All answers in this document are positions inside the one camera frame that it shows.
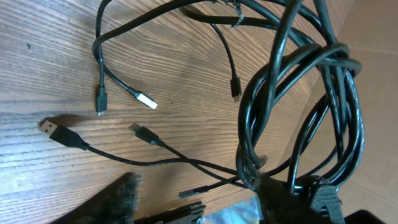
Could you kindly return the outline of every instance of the power cord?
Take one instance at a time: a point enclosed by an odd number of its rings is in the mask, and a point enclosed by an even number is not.
[[[339,43],[334,36],[325,0],[313,0],[318,15],[303,6],[302,0],[267,0],[286,7],[281,18],[278,18],[257,1],[224,0],[224,2],[233,2],[234,6],[239,8],[240,5],[244,5],[256,11],[265,19],[250,17],[242,19],[241,15],[239,15],[239,17],[207,16],[191,6],[193,3],[202,2],[204,0],[173,0],[137,17],[121,27],[101,35],[101,18],[106,5],[109,4],[110,1],[111,0],[104,0],[98,9],[96,40],[92,45],[93,55],[100,67],[100,82],[96,101],[96,110],[99,114],[106,110],[106,93],[104,90],[105,73],[117,84],[131,93],[137,100],[153,109],[157,106],[152,99],[127,86],[105,66],[101,44],[113,37],[121,35],[166,12],[178,8],[185,16],[193,20],[211,24],[226,49],[231,64],[231,92],[234,99],[236,99],[236,97],[241,94],[239,78],[236,75],[229,47],[216,24],[227,24],[231,26],[239,24],[239,26],[256,26],[276,30],[269,63],[263,66],[251,78],[241,98],[238,116],[239,145],[236,151],[237,170],[228,169],[205,161],[189,159],[172,147],[166,145],[166,143],[161,141],[152,131],[137,125],[131,126],[131,129],[135,132],[137,137],[149,144],[164,147],[179,158],[154,162],[137,162],[120,158],[97,150],[84,142],[77,133],[63,126],[56,126],[46,121],[41,127],[41,130],[47,133],[50,139],[68,147],[89,150],[109,159],[135,166],[157,166],[172,162],[186,162],[220,180],[220,182],[212,185],[181,192],[180,197],[189,197],[194,194],[207,192],[224,184],[233,184],[238,187],[249,188],[256,192],[257,190],[254,182],[259,174],[258,170],[266,161],[257,156],[254,152],[254,148],[266,127],[272,107],[300,78],[310,69],[316,67],[322,75],[326,94],[320,98],[305,119],[298,132],[292,156],[280,166],[267,171],[265,175],[271,177],[289,168],[287,181],[280,181],[280,183],[285,186],[290,193],[298,194],[304,187],[298,180],[302,177],[308,177],[317,173],[336,155],[338,158],[337,163],[326,174],[317,177],[317,179],[325,179],[329,181],[330,184],[340,187],[355,171],[361,160],[364,147],[364,125],[359,106],[358,93],[356,92],[353,80],[360,72],[361,64],[349,58],[348,47],[345,44]],[[309,21],[314,28],[321,33],[326,40],[326,46],[315,43],[307,34],[292,27],[293,20],[297,14]],[[283,56],[287,38],[290,38],[298,48],[291,54]],[[300,155],[310,144],[329,109],[331,110],[333,118],[336,146],[333,148],[330,155],[313,170],[301,177],[297,177]],[[343,136],[345,135],[346,127],[348,127],[349,141],[348,145],[345,147],[343,144]],[[210,167],[234,176],[226,179],[206,170],[204,167]]]

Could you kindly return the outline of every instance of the tangled cable bundle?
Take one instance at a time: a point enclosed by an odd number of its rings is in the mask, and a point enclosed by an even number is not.
[[[231,64],[233,77],[231,81],[231,90],[233,92],[233,96],[234,93],[236,95],[236,84],[239,83],[236,82],[236,80],[239,79],[235,72],[231,52],[216,24],[231,26],[238,24],[239,26],[255,26],[276,30],[269,63],[254,74],[242,94],[238,117],[239,145],[236,151],[237,170],[231,170],[204,161],[188,159],[183,154],[166,145],[164,142],[160,142],[158,145],[170,150],[179,158],[155,162],[136,162],[116,157],[97,149],[91,148],[89,150],[101,154],[102,156],[137,166],[155,166],[170,162],[187,162],[212,177],[221,180],[221,182],[213,185],[189,190],[188,192],[190,194],[181,194],[181,197],[206,192],[224,184],[233,184],[238,187],[245,187],[256,191],[254,181],[258,177],[258,170],[264,165],[265,161],[256,155],[254,148],[267,125],[271,109],[300,78],[302,78],[310,69],[316,67],[322,75],[326,94],[319,99],[305,119],[300,131],[298,132],[291,157],[283,162],[279,167],[267,171],[265,175],[271,177],[284,169],[289,168],[287,181],[281,183],[284,184],[292,194],[303,187],[297,183],[297,179],[299,179],[299,177],[297,177],[297,167],[300,155],[309,145],[320,126],[320,123],[323,121],[327,111],[330,109],[333,118],[336,146],[323,162],[303,176],[313,175],[327,165],[337,155],[337,163],[320,178],[327,180],[330,184],[337,187],[343,184],[357,168],[361,160],[364,147],[364,125],[361,108],[359,107],[358,94],[353,80],[361,70],[361,64],[358,61],[349,58],[348,47],[345,44],[339,43],[334,36],[325,0],[314,0],[318,15],[303,6],[303,0],[266,0],[285,6],[285,12],[281,18],[278,18],[270,10],[254,0],[225,1],[233,3],[237,11],[240,11],[241,6],[246,6],[259,13],[264,17],[264,19],[250,17],[243,18],[242,15],[238,17],[207,16],[197,8],[191,6],[193,3],[202,1],[204,0],[170,1],[137,17],[121,27],[101,35],[101,18],[106,5],[111,2],[111,0],[104,0],[98,9],[96,40],[92,46],[93,54],[100,67],[99,86],[104,86],[104,74],[106,73],[118,85],[122,86],[129,93],[137,97],[135,94],[140,93],[139,91],[126,85],[105,66],[101,44],[106,40],[116,37],[117,35],[121,35],[174,9],[179,8],[185,16],[193,20],[211,24],[217,32],[226,48]],[[309,21],[309,23],[311,23],[319,33],[321,33],[322,37],[326,40],[326,46],[322,47],[320,44],[315,43],[307,34],[304,34],[292,27],[293,20],[297,14]],[[291,54],[283,56],[287,38],[290,38],[297,45],[297,49]],[[345,148],[343,138],[347,126],[349,140],[348,145]],[[206,170],[203,166],[233,174],[234,177],[229,179],[220,177]]]

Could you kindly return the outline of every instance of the wooden table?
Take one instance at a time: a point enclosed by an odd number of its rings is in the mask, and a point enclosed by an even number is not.
[[[106,9],[103,31],[114,29],[167,1],[117,0]],[[135,167],[70,149],[38,127],[45,118],[69,126],[98,149],[137,161],[174,157],[127,129],[147,126],[191,158],[234,168],[239,103],[230,96],[225,50],[210,25],[173,11],[103,44],[116,75],[158,102],[140,104],[106,79],[108,110],[97,117],[98,65],[91,54],[100,1],[0,1],[0,223],[48,223],[75,208],[125,172],[142,176],[136,218],[202,200],[206,212],[253,196],[224,186],[178,199],[180,191],[212,184],[188,164]],[[276,14],[284,8],[267,4]],[[203,2],[208,14],[235,15],[232,7]],[[245,16],[258,16],[244,9]],[[317,40],[303,19],[295,26]],[[267,63],[274,31],[220,26],[230,44],[242,88]],[[287,43],[286,53],[294,49]],[[274,107],[257,147],[279,163],[317,74],[311,71]]]

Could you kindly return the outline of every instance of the thick black cord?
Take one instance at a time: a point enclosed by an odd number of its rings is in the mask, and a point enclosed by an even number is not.
[[[187,6],[200,1],[203,0],[170,1],[115,30],[97,37],[92,47],[94,56],[97,60],[102,57],[102,55],[99,54],[99,50],[101,43],[104,41],[116,37],[117,35],[121,35],[165,12],[179,7],[183,14],[189,18],[212,24],[213,28],[216,27],[214,24],[235,25],[239,21],[238,17],[206,16],[194,7]],[[334,150],[332,150],[331,154],[319,166],[305,175],[314,174],[328,164],[337,154],[337,164],[321,178],[328,179],[333,185],[341,185],[352,175],[361,160],[364,146],[364,126],[359,107],[358,94],[353,81],[353,77],[355,77],[361,69],[361,64],[348,58],[349,50],[347,46],[337,42],[333,29],[331,28],[324,0],[314,0],[319,17],[308,8],[302,6],[302,0],[268,1],[286,7],[281,19],[256,1],[236,1],[237,4],[243,4],[258,12],[265,18],[256,19],[246,17],[243,21],[240,21],[240,26],[264,27],[267,29],[274,29],[277,33],[272,46],[269,63],[263,66],[251,78],[241,99],[238,118],[239,146],[236,151],[236,167],[239,175],[230,179],[224,179],[223,182],[206,186],[204,188],[205,190],[219,187],[225,183],[235,183],[239,179],[243,181],[247,188],[256,190],[253,182],[257,179],[257,170],[263,165],[264,161],[256,155],[254,148],[266,127],[272,107],[313,67],[318,68],[322,75],[326,95],[323,96],[314,106],[307,119],[304,121],[302,128],[298,133],[291,158],[282,163],[279,167],[268,171],[267,175],[272,176],[286,168],[289,168],[288,181],[286,183],[282,182],[282,184],[286,185],[292,193],[295,189],[301,188],[301,186],[296,184],[297,167],[300,155],[310,144],[310,141],[329,109],[331,109],[333,117],[336,146]],[[306,34],[292,28],[292,22],[296,14],[303,16],[321,33],[327,43],[325,47],[315,44],[314,41]],[[220,36],[220,39],[226,47],[229,61],[231,63],[231,70],[234,70],[228,45],[226,45],[222,34],[218,32],[218,28],[215,28],[215,31]],[[288,37],[291,38],[298,46],[298,49],[290,55],[283,56],[284,46]],[[109,75],[107,72],[108,69],[105,66],[103,67],[104,71]],[[294,70],[285,77],[285,75],[293,68]],[[343,135],[347,125],[349,141],[345,149],[343,145]],[[180,157],[182,155],[171,147],[168,148],[168,150]],[[171,161],[185,161],[191,163],[193,166],[206,166],[204,163],[182,158],[183,157],[181,157],[181,160],[172,159]]]

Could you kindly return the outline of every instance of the wooden surface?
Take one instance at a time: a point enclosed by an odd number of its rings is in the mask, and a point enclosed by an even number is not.
[[[117,0],[106,9],[110,30],[166,1]],[[230,97],[224,48],[208,24],[178,11],[103,45],[108,67],[159,107],[146,108],[108,78],[108,111],[94,109],[98,65],[91,55],[99,1],[0,1],[0,223],[48,223],[75,208],[127,171],[142,175],[136,217],[202,200],[207,213],[253,195],[224,186],[180,200],[180,191],[216,180],[187,164],[134,167],[62,147],[39,129],[45,118],[79,132],[98,149],[137,161],[173,157],[133,137],[132,123],[147,126],[191,158],[234,168],[239,103]],[[276,14],[284,8],[267,4]],[[235,15],[224,4],[197,4],[208,14]],[[258,16],[244,8],[245,16]],[[302,18],[295,26],[320,40]],[[267,63],[274,31],[221,26],[242,88]],[[294,49],[288,41],[285,53]],[[256,149],[279,162],[317,80],[311,71],[274,108]]]

